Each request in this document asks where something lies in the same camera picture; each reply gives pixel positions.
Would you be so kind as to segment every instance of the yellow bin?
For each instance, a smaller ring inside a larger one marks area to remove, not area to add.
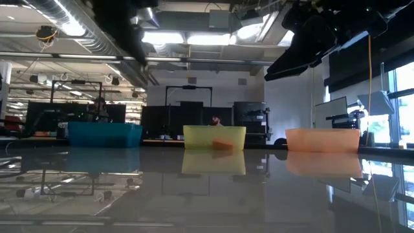
[[[183,126],[186,149],[243,150],[246,127]]]

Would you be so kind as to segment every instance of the table surface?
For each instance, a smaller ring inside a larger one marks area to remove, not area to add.
[[[16,162],[0,175],[27,171],[18,179],[0,179],[1,232],[410,232],[414,227],[414,159],[156,147],[9,148],[0,156]],[[42,184],[48,195],[40,195]],[[17,198],[17,192],[25,197]]]

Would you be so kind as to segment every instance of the person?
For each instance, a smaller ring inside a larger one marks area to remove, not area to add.
[[[223,126],[220,123],[220,118],[218,116],[213,116],[212,118],[213,122],[212,122],[212,126]]]
[[[94,117],[99,116],[97,122],[108,123],[109,115],[106,111],[106,102],[103,97],[98,97],[94,100],[94,105],[88,110],[88,121],[92,122]]]

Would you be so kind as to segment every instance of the whiteboard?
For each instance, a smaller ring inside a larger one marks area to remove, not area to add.
[[[315,106],[315,128],[332,129],[332,120],[326,120],[327,117],[348,114],[347,98],[342,97],[330,102],[318,104]]]

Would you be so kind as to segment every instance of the teal bin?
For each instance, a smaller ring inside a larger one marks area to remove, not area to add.
[[[134,148],[140,145],[142,126],[123,123],[69,122],[74,147]]]

